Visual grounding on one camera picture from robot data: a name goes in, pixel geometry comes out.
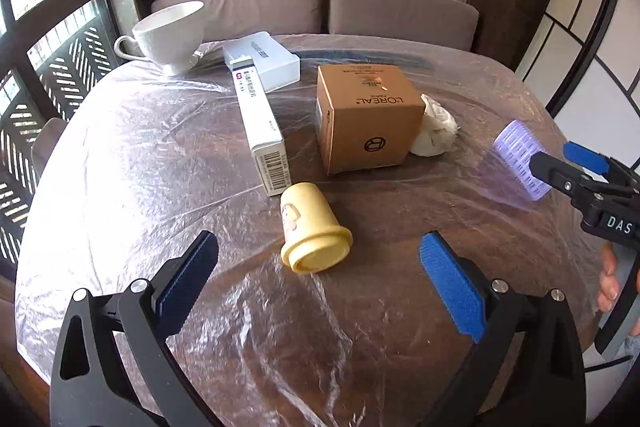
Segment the finger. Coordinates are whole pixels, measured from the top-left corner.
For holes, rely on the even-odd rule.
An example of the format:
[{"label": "finger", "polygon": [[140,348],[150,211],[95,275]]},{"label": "finger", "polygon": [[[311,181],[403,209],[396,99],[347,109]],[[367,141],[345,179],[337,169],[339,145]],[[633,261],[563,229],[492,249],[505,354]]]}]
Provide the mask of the finger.
[{"label": "finger", "polygon": [[620,284],[614,276],[600,272],[600,290],[609,300],[614,301],[620,295]]},{"label": "finger", "polygon": [[602,292],[598,292],[596,301],[598,302],[598,309],[603,313],[609,312],[613,308],[613,301]]},{"label": "finger", "polygon": [[603,245],[602,251],[600,252],[600,258],[602,259],[602,269],[604,270],[604,273],[607,275],[613,275],[616,271],[616,267],[618,266],[618,260],[616,259],[616,255],[613,253],[611,243],[605,243]]}]

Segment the barcode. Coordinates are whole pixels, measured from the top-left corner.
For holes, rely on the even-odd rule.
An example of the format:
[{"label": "barcode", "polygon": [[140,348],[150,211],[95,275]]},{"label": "barcode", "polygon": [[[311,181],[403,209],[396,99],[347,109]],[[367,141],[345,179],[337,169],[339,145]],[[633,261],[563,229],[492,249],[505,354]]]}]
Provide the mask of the barcode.
[{"label": "barcode", "polygon": [[271,190],[281,190],[281,188],[287,187],[287,177],[279,151],[265,154],[262,157],[262,165],[267,171]]}]

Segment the sofa cushion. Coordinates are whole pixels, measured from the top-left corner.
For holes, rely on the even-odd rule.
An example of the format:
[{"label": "sofa cushion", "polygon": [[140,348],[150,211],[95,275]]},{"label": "sofa cushion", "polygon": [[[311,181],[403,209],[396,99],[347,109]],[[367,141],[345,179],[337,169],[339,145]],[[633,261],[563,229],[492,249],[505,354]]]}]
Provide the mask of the sofa cushion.
[{"label": "sofa cushion", "polygon": [[[152,11],[194,0],[156,0]],[[198,0],[205,4],[206,41],[236,39],[261,31],[271,35],[320,32],[320,0]]]},{"label": "sofa cushion", "polygon": [[330,0],[329,33],[427,42],[469,51],[478,10],[456,0]]}]

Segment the wooden cabinet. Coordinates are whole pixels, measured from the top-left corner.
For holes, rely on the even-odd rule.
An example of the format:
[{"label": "wooden cabinet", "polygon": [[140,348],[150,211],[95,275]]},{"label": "wooden cabinet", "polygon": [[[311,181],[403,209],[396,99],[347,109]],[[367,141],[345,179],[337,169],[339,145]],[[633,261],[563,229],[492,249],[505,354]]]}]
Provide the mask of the wooden cabinet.
[{"label": "wooden cabinet", "polygon": [[480,12],[471,51],[515,71],[549,0],[469,0]]}]

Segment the white cloth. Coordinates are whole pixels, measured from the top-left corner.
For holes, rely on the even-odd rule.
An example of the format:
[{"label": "white cloth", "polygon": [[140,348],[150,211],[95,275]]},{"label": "white cloth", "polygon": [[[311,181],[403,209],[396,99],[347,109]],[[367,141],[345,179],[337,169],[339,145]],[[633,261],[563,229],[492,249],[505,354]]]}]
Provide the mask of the white cloth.
[{"label": "white cloth", "polygon": [[458,124],[451,113],[426,94],[420,134],[410,151],[417,156],[437,156],[450,151],[458,134]]}]

